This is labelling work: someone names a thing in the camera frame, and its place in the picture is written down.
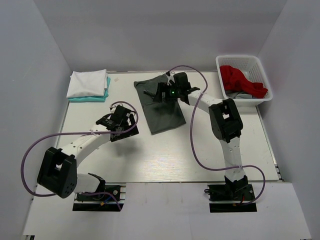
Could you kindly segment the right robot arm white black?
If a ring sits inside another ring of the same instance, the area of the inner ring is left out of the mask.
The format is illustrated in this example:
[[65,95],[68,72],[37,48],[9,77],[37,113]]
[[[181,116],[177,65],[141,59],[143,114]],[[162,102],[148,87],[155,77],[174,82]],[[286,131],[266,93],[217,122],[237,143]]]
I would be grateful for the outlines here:
[[171,75],[168,80],[157,84],[154,102],[176,102],[181,100],[194,110],[208,113],[213,135],[222,147],[225,163],[225,188],[228,194],[236,195],[248,185],[248,178],[242,167],[240,136],[243,122],[233,99],[222,100],[192,87],[185,72]]

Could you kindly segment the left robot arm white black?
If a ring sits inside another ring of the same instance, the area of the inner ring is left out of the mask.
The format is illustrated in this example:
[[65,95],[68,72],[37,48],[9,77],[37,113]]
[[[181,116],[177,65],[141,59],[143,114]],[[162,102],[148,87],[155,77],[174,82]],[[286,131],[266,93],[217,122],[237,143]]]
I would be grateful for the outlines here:
[[78,173],[80,163],[100,146],[122,140],[139,133],[138,114],[134,108],[119,104],[112,106],[111,113],[97,120],[89,132],[61,148],[46,150],[37,183],[53,194],[67,198],[71,193],[90,196],[105,193],[105,180],[93,173]]

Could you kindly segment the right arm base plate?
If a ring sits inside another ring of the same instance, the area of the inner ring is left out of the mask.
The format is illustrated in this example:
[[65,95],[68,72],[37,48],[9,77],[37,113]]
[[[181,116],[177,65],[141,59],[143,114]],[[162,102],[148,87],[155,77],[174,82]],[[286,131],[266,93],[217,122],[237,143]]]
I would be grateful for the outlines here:
[[204,190],[208,195],[210,213],[254,213],[257,212],[253,186],[249,184],[232,196],[225,184],[211,184]]

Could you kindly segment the dark grey t shirt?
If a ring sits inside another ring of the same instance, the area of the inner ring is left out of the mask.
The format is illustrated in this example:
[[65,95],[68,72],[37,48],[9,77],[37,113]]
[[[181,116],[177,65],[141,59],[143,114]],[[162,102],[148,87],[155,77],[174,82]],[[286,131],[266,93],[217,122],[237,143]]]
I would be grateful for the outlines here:
[[166,83],[167,81],[168,77],[162,74],[152,79],[133,83],[152,135],[173,130],[186,124],[178,102],[153,102],[152,98],[144,93],[144,91],[148,91],[154,94],[157,91],[158,83]]

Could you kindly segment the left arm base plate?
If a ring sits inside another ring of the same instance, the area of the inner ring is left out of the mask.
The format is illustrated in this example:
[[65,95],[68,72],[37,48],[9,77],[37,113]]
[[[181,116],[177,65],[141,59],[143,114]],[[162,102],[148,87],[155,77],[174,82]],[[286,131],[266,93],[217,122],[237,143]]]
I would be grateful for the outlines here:
[[76,193],[72,210],[74,212],[120,212],[125,203],[126,184],[108,183],[104,187],[104,192],[107,194]]

